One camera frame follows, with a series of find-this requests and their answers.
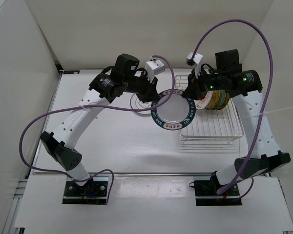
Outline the white plate with black rings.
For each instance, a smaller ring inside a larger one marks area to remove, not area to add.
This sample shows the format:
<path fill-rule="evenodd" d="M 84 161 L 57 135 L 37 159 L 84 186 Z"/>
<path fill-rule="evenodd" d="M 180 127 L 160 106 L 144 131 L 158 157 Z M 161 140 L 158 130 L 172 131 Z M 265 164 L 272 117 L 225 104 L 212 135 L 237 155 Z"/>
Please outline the white plate with black rings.
<path fill-rule="evenodd" d="M 130 107 L 132 109 L 147 109 L 151 107 L 152 102 L 142 102 L 138 99 L 136 94 L 133 94 L 130 98 Z M 150 110 L 148 111 L 140 111 L 140 112 L 135 112 L 135 114 L 141 115 L 141 116 L 149 116 L 151 115 Z"/>

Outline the green rimmed white plate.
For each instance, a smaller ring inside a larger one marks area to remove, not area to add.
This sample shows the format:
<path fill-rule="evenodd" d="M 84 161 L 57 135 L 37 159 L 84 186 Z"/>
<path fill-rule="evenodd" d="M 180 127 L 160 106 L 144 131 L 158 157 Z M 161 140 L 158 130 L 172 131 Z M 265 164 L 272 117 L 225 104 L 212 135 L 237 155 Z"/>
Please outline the green rimmed white plate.
<path fill-rule="evenodd" d="M 192 99 L 183 98 L 183 91 L 175 89 L 168 101 L 170 89 L 159 94 L 159 100 L 151 103 L 151 117 L 162 129 L 176 131 L 191 124 L 196 116 L 196 106 Z"/>

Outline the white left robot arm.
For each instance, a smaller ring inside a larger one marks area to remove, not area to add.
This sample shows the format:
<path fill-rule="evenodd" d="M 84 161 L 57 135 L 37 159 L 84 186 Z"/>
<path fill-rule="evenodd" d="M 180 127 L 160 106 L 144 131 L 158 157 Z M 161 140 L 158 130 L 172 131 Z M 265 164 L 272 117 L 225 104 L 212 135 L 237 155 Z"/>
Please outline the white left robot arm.
<path fill-rule="evenodd" d="M 44 131 L 40 139 L 48 152 L 73 179 L 76 190 L 87 195 L 93 184 L 90 174 L 81 163 L 82 155 L 75 146 L 91 122 L 124 92 L 134 93 L 140 101 L 150 102 L 159 99 L 156 75 L 165 70 L 164 64 L 156 59 L 139 67 L 139 60 L 129 54 L 121 54 L 112 66 L 104 68 L 89 84 L 79 109 L 50 133 Z"/>

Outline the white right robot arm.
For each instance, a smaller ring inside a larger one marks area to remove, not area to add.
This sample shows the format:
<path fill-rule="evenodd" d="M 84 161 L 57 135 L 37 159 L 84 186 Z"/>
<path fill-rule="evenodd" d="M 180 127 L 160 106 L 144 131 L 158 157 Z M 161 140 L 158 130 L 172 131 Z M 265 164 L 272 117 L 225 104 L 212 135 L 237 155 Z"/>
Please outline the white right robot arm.
<path fill-rule="evenodd" d="M 262 93 L 262 83 L 255 70 L 242 69 L 238 50 L 215 54 L 216 68 L 206 71 L 203 56 L 191 52 L 186 63 L 193 67 L 183 97 L 203 100 L 209 92 L 224 91 L 232 99 L 242 117 L 248 153 L 225 169 L 211 175 L 209 188 L 215 195 L 224 194 L 245 179 L 270 173 L 290 163 L 289 153 L 282 152 L 264 115 L 270 87 Z"/>

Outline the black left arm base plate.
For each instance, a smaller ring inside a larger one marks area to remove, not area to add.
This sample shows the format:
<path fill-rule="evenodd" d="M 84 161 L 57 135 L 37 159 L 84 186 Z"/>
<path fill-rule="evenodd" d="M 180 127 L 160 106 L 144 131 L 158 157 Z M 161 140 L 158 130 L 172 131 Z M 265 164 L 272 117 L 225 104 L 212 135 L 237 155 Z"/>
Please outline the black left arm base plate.
<path fill-rule="evenodd" d="M 108 177 L 95 177 L 83 186 L 67 180 L 62 204 L 105 205 L 108 195 Z"/>

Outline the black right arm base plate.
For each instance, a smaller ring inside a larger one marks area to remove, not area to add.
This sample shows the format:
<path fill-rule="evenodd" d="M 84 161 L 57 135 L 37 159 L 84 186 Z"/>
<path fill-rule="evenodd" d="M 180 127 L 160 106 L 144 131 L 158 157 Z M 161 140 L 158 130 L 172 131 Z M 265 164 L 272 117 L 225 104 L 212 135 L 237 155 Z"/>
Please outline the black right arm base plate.
<path fill-rule="evenodd" d="M 197 207 L 242 205 L 237 185 L 234 185 L 222 195 L 216 193 L 209 180 L 195 180 L 189 183 L 189 187 L 194 189 Z"/>

